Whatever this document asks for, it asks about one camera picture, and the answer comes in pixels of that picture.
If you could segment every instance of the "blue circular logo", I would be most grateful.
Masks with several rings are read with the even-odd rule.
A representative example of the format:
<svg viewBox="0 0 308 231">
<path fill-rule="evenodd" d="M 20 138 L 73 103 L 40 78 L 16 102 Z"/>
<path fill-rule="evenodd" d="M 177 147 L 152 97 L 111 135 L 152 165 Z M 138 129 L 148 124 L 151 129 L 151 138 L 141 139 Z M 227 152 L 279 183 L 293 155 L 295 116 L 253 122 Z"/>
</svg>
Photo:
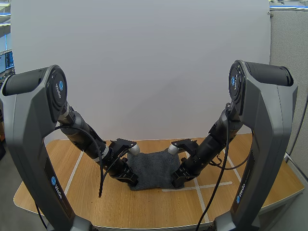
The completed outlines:
<svg viewBox="0 0 308 231">
<path fill-rule="evenodd" d="M 234 78 L 234 76 L 232 76 L 232 78 L 231 78 L 231 84 L 232 84 L 232 86 L 234 86 L 234 84 L 235 84 L 235 78 Z"/>
<path fill-rule="evenodd" d="M 59 82 L 59 88 L 60 88 L 60 90 L 63 90 L 63 82 L 62 81 Z"/>
<path fill-rule="evenodd" d="M 52 183 L 52 185 L 55 185 L 55 184 L 56 184 L 56 177 L 52 177 L 52 178 L 51 178 L 51 183 Z"/>
</svg>

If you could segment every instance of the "gray robot arm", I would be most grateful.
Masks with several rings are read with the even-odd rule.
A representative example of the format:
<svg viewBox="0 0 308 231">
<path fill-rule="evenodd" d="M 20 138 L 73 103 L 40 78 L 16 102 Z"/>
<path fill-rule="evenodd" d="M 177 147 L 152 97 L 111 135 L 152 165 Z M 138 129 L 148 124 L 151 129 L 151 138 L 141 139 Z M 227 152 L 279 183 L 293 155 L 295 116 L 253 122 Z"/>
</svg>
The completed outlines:
<svg viewBox="0 0 308 231">
<path fill-rule="evenodd" d="M 169 152 L 187 151 L 188 159 L 172 174 L 178 187 L 197 177 L 244 124 L 254 136 L 242 181 L 229 212 L 215 219 L 213 230 L 258 230 L 256 219 L 279 171 L 291 135 L 297 84 L 285 67 L 236 60 L 229 73 L 230 128 L 225 110 L 198 145 L 192 140 L 172 142 Z"/>
</svg>

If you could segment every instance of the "black arm segment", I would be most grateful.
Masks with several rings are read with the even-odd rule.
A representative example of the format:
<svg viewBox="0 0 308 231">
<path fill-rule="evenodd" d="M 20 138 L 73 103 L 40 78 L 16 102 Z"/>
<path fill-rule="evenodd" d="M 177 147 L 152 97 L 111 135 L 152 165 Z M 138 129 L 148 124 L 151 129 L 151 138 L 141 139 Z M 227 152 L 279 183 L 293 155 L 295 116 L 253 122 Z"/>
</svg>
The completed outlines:
<svg viewBox="0 0 308 231">
<path fill-rule="evenodd" d="M 78 112 L 74 111 L 74 109 L 69 106 L 68 102 L 65 102 L 58 122 L 61 125 L 78 127 L 90 133 L 100 148 L 102 164 L 105 170 L 110 167 L 123 151 L 128 150 L 133 154 L 138 154 L 140 151 L 136 142 L 123 139 L 117 139 L 116 141 L 113 141 L 109 147 L 106 146 L 106 142 L 99 137 L 95 130 L 85 122 Z M 87 135 L 74 128 L 62 128 L 61 131 L 77 148 L 84 151 L 99 165 L 100 162 L 95 144 Z M 126 182 L 131 185 L 136 185 L 138 183 L 138 176 L 134 174 L 132 169 L 127 165 L 125 158 L 118 159 L 110 168 L 108 173 L 112 178 L 121 182 Z"/>
<path fill-rule="evenodd" d="M 227 131 L 226 109 L 224 109 L 220 118 L 209 131 L 209 135 L 200 145 L 190 139 L 171 143 L 168 149 L 170 153 L 175 154 L 186 151 L 190 154 L 188 159 L 182 159 L 181 166 L 172 174 L 172 184 L 174 187 L 177 188 L 184 182 L 190 181 L 200 175 L 201 171 L 213 160 L 213 158 L 226 147 L 227 132 L 229 133 L 230 141 L 233 140 L 243 124 L 233 105 L 230 105 L 229 110 L 229 131 Z"/>
</svg>

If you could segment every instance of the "logo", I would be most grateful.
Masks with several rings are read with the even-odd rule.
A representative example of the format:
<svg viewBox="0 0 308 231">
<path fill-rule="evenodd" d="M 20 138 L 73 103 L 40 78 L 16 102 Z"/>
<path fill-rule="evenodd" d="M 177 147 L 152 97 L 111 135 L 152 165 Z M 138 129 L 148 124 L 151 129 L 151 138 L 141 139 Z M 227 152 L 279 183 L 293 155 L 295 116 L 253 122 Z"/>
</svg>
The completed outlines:
<svg viewBox="0 0 308 231">
<path fill-rule="evenodd" d="M 57 89 L 57 92 L 58 92 L 58 95 L 59 95 L 59 98 L 61 98 L 61 93 L 59 91 L 59 87 L 58 87 L 58 84 L 56 83 L 56 89 Z"/>
<path fill-rule="evenodd" d="M 58 187 L 58 185 L 56 184 L 56 177 L 52 177 L 52 178 L 51 178 L 51 183 L 52 183 L 52 185 L 54 186 L 54 188 L 56 189 L 56 192 L 58 193 L 60 199 L 62 199 L 61 192 L 59 191 L 59 187 Z"/>
<path fill-rule="evenodd" d="M 244 188 L 245 188 L 245 184 L 242 185 L 242 189 L 241 189 L 241 191 L 240 191 L 240 194 L 236 197 L 236 202 L 237 202 L 237 203 L 240 202 L 240 199 L 241 199 L 241 196 L 242 196 L 242 194 L 243 194 Z"/>
<path fill-rule="evenodd" d="M 60 90 L 63 90 L 63 82 L 62 81 L 59 82 L 59 87 L 60 87 Z"/>
<path fill-rule="evenodd" d="M 52 177 L 52 178 L 51 178 L 51 183 L 52 183 L 52 185 L 55 185 L 55 184 L 56 184 L 56 177 Z"/>
</svg>

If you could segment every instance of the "gray floor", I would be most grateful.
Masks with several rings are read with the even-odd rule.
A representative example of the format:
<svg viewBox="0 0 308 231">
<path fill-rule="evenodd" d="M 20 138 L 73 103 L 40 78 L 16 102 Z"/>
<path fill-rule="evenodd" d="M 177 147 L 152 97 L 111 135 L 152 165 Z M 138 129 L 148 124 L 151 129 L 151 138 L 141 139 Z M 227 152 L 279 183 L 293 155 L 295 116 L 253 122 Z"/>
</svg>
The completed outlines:
<svg viewBox="0 0 308 231">
<path fill-rule="evenodd" d="M 14 204 L 13 197 L 21 182 L 11 155 L 7 152 L 0 160 L 0 231 L 46 230 L 37 214 Z"/>
</svg>

